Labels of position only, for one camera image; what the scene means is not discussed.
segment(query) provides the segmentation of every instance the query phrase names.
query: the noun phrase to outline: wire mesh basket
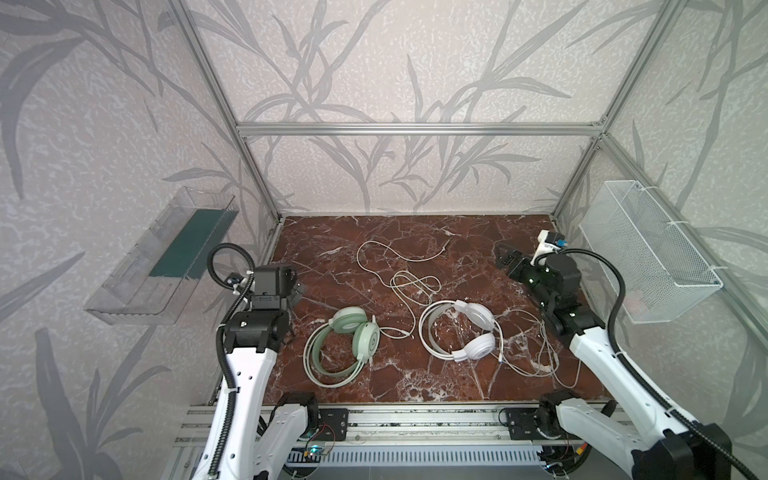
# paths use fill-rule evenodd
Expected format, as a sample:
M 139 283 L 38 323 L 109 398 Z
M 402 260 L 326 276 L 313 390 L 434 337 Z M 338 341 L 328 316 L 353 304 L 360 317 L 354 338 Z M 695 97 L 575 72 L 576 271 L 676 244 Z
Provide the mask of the wire mesh basket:
M 624 309 L 632 323 L 670 322 L 723 286 L 640 182 L 604 182 L 580 228 L 589 247 L 624 277 Z M 613 273 L 601 266 L 618 292 Z M 600 314 L 607 318 L 608 312 Z

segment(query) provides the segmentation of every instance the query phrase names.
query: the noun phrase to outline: wall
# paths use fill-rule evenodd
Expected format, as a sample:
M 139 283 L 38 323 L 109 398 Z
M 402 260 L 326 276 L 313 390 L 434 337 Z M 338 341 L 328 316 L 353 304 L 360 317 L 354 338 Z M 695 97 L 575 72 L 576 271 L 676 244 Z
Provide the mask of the wall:
M 756 300 L 766 305 L 768 2 L 688 2 L 611 129 Z M 599 154 L 560 223 L 578 222 L 603 180 Z M 596 304 L 615 294 L 592 267 Z M 768 360 L 716 294 L 670 323 L 620 321 L 619 340 L 668 394 L 719 422 L 755 472 L 768 471 Z
M 235 194 L 255 254 L 271 219 L 162 2 L 3 2 L 0 31 L 0 478 L 156 478 L 226 299 L 203 279 L 173 326 L 83 306 L 182 185 Z
M 591 122 L 661 0 L 188 4 L 240 122 Z M 586 143 L 251 138 L 290 213 L 548 212 Z

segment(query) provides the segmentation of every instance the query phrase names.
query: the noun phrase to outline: white headphones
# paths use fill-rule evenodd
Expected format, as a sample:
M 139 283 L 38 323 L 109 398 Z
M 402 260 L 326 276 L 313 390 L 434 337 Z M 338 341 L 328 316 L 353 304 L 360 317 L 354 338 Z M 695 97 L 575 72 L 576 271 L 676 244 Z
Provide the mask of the white headphones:
M 437 344 L 435 338 L 432 336 L 432 325 L 434 325 L 435 321 L 451 307 L 457 312 L 464 313 L 472 323 L 483 330 L 489 330 L 489 332 L 475 337 L 472 341 L 467 343 L 464 348 L 448 353 Z M 425 321 L 427 322 L 429 343 L 432 344 L 432 346 L 427 345 L 427 342 L 424 340 L 423 326 Z M 480 305 L 479 303 L 466 303 L 461 300 L 439 300 L 425 308 L 419 318 L 419 338 L 422 340 L 424 348 L 439 359 L 453 360 L 455 362 L 461 362 L 462 360 L 467 359 L 481 359 L 492 352 L 495 346 L 495 339 L 492 333 L 494 328 L 499 332 L 498 348 L 499 362 L 501 362 L 502 352 L 504 351 L 502 328 L 493 317 L 491 310 L 488 310 L 483 305 Z
M 326 337 L 331 330 L 336 333 L 354 334 L 352 338 L 352 354 L 357 361 L 340 372 L 328 372 L 320 364 L 320 349 L 323 348 L 323 342 L 326 341 Z M 379 348 L 379 338 L 379 326 L 376 324 L 375 316 L 369 322 L 366 312 L 362 308 L 358 306 L 342 308 L 333 315 L 333 318 L 328 323 L 317 327 L 306 341 L 303 355 L 304 372 L 315 385 L 327 389 L 336 389 L 347 385 L 362 372 L 366 362 L 376 353 L 376 349 Z M 338 383 L 322 383 L 312 373 L 310 363 L 317 372 L 323 375 L 332 377 L 345 376 L 346 378 Z

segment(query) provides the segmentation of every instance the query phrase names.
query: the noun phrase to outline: red marble surface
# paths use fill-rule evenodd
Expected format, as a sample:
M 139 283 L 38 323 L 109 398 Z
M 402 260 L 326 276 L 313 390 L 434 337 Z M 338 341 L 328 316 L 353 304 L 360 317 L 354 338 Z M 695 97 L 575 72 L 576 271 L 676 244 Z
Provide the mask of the red marble surface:
M 416 276 L 435 275 L 442 281 L 442 291 L 434 300 L 477 302 L 501 315 L 497 320 L 504 331 L 507 359 L 532 372 L 531 355 L 535 359 L 541 345 L 538 327 L 526 316 L 509 310 L 524 309 L 537 316 L 538 308 L 527 298 L 522 285 L 495 268 L 492 248 L 497 240 L 511 239 L 523 251 L 532 252 L 535 238 L 544 228 L 552 228 L 544 215 L 289 217 L 273 261 L 296 264 L 307 291 L 296 307 L 297 338 L 280 351 L 264 403 L 274 404 L 284 392 L 297 390 L 316 392 L 321 403 L 471 402 L 536 400 L 542 393 L 561 388 L 551 377 L 521 376 L 500 365 L 493 356 L 460 363 L 437 359 L 424 349 L 416 332 L 407 339 L 382 336 L 372 366 L 366 366 L 354 382 L 338 389 L 322 389 L 310 382 L 301 358 L 309 334 L 344 306 L 361 306 L 369 316 L 376 315 L 381 326 L 410 330 L 413 318 L 406 306 L 390 288 L 357 265 L 355 253 L 361 243 L 378 240 L 404 257 L 430 257 L 447 241 L 446 252 L 427 262 L 407 263 L 372 244 L 366 245 L 360 259 L 385 281 L 401 269 Z M 418 318 L 422 307 L 413 308 Z M 448 351 L 460 348 L 478 332 L 464 316 L 449 318 L 450 312 L 435 324 L 438 342 Z M 578 361 L 557 340 L 550 340 L 561 360 L 558 377 L 570 385 Z M 325 368 L 336 371 L 352 365 L 351 345 L 351 335 L 331 332 L 323 347 Z M 585 366 L 573 390 L 586 399 L 607 398 L 604 387 Z

